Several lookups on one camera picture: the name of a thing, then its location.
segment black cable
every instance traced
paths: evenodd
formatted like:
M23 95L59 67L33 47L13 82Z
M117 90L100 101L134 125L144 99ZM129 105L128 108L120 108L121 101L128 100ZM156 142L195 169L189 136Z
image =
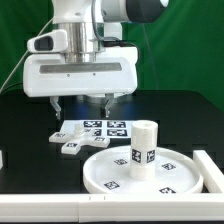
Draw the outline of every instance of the black cable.
M93 31L96 36L96 38L99 41L119 41L116 37L102 37L100 36L98 30L97 30L97 24L96 24L96 13L95 13L95 6L96 6L96 0L92 0L92 7L91 7L91 16L92 16L92 24L93 24Z
M149 62L152 66L152 73L153 73L153 76L154 76L154 79L155 79L156 90L159 90L160 89L160 87L159 87L159 77L158 77L158 74L157 74L157 71L156 71L156 65L155 65L153 50L152 50L151 44L149 42L149 38L148 38L147 33L146 33L145 24L142 25L142 29L143 29L143 34L144 34L146 45L147 45L148 52L149 52Z
M23 82L16 83L16 84L13 84L13 85L10 85L10 86L4 88L4 90L2 91L1 94L4 94L4 93L7 92L9 89L11 89L11 88L13 88L13 87L15 87L15 86L19 86L19 85L23 85Z

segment green screen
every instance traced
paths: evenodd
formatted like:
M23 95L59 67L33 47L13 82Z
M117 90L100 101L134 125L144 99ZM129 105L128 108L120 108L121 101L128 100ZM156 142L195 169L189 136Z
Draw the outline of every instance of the green screen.
M48 0L0 0L0 84L52 11ZM140 50L139 89L196 91L224 111L224 0L170 0L155 23L123 27ZM22 82L22 67L9 85Z

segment black tabletop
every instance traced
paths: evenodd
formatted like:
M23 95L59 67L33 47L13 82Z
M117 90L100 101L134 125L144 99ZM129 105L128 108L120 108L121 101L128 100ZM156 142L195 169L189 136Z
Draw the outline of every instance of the black tabletop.
M48 138L63 120L102 119L100 105L61 97L62 120L57 121L49 98L28 98L22 91L0 97L0 193L87 193L82 168L102 149L83 147L62 155L61 144ZM137 91L111 108L110 120L152 120L159 124L158 146L192 157L202 149L223 171L224 113L202 95L189 91ZM113 139L109 147L130 144Z

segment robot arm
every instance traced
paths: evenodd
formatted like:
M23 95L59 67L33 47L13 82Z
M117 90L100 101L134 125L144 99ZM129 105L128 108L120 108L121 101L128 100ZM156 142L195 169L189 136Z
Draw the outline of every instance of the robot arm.
M33 55L24 65L25 93L30 97L49 96L58 118L59 96L103 97L105 114L109 116L113 99L137 88L138 52L133 46L105 45L108 38L104 37L104 24L110 30L110 23L114 22L153 22L168 0L52 0L52 3L56 29L28 41L28 50ZM116 38L109 40L116 46Z

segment white plate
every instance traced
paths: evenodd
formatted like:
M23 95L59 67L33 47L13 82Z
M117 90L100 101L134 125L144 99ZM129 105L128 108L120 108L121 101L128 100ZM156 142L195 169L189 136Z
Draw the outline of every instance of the white plate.
M130 146L106 149L90 157L83 181L90 193L199 193L203 178L194 161L183 154L157 148L155 177L147 181L130 174Z

